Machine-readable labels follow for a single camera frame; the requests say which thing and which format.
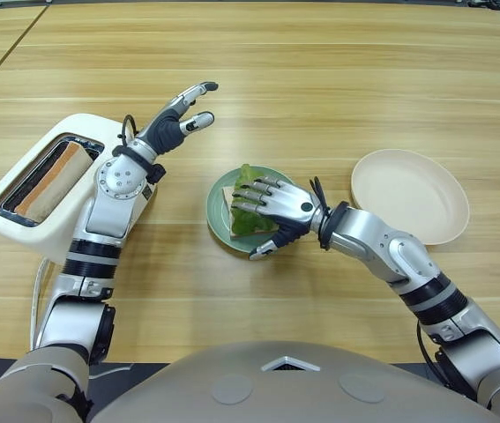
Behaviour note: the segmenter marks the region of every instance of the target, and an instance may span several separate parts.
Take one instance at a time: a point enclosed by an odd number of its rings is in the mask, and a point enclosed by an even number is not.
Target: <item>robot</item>
[[[172,99],[95,177],[34,348],[0,377],[0,421],[80,422],[91,408],[89,366],[108,352],[116,311],[118,257],[162,175],[157,156],[213,123],[210,112],[181,122],[194,85]],[[352,352],[300,342],[248,342],[193,354],[126,392],[94,422],[500,421],[500,328],[466,297],[411,234],[346,202],[263,177],[235,191],[235,207],[275,220],[279,232],[250,253],[268,256],[314,232],[322,249],[362,261],[414,313],[439,345],[445,387]]]

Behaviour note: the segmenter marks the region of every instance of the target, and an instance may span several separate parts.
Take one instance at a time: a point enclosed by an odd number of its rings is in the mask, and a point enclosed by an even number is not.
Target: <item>white cord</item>
[[[38,300],[40,299],[41,286],[46,277],[50,261],[44,257],[34,279],[34,291],[32,293],[32,307],[30,308],[30,351],[34,349],[34,336],[36,334],[36,321],[38,320]]]
[[[106,372],[98,373],[97,375],[90,375],[89,380],[92,381],[94,379],[99,379],[100,377],[103,377],[106,375],[111,375],[111,374],[116,373],[116,372],[123,372],[124,370],[131,370],[132,366],[134,366],[134,363],[130,364],[129,366],[111,368],[110,370],[107,370]]]

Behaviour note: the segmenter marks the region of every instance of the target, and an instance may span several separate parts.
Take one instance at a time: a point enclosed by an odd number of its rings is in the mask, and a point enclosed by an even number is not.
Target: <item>green lettuce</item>
[[[259,176],[264,176],[264,173],[256,170],[248,164],[243,164],[240,168],[240,176],[235,181],[234,188],[240,189],[244,183],[251,183]],[[234,200],[232,200],[232,204],[242,201],[257,204],[256,201],[247,200],[245,198],[234,198]],[[257,230],[269,232],[275,227],[275,222],[271,219],[264,218],[249,211],[232,208],[232,216],[234,216],[232,232],[236,235],[249,235],[255,233]]]

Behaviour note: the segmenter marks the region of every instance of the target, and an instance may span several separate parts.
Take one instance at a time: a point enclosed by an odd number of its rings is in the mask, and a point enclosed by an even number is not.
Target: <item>beige bowl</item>
[[[454,240],[469,223],[469,202],[459,182],[434,160],[406,150],[379,150],[352,173],[358,207],[426,245]]]

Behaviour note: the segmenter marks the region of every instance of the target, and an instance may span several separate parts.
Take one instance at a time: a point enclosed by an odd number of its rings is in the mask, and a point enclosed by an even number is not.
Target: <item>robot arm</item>
[[[103,301],[112,296],[118,257],[132,225],[165,174],[154,165],[158,155],[185,137],[211,125],[210,112],[179,119],[198,96],[218,85],[194,85],[172,99],[133,140],[113,151],[95,176],[94,198],[79,216],[65,266],[57,277],[34,346],[69,346],[89,364],[104,359],[112,337],[115,309]]]
[[[106,357],[114,328],[116,310],[103,301],[112,296],[126,237],[165,174],[153,162],[213,123],[210,112],[179,119],[199,95],[217,88],[205,82],[174,97],[133,140],[123,138],[115,157],[100,167],[34,348],[0,378],[0,421],[85,421],[89,365]]]
[[[494,389],[481,394],[488,375],[500,369],[500,328],[451,282],[411,234],[387,226],[378,216],[341,202],[331,210],[319,180],[314,193],[263,177],[242,186],[233,207],[275,220],[280,230],[250,253],[266,256],[308,231],[320,246],[362,261],[404,301],[422,329],[439,345],[437,360],[458,392],[488,405]]]

